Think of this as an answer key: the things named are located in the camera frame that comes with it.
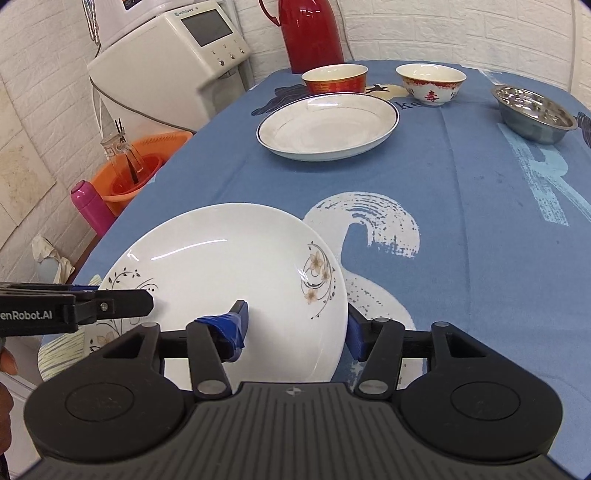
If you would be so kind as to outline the person's left hand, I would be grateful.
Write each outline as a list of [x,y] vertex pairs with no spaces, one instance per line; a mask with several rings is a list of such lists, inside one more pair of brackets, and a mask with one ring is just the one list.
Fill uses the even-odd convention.
[[[14,356],[6,349],[1,351],[0,357],[1,372],[8,375],[17,375],[18,368]],[[11,419],[10,413],[13,409],[13,398],[8,389],[0,384],[0,453],[4,454],[11,445]]]

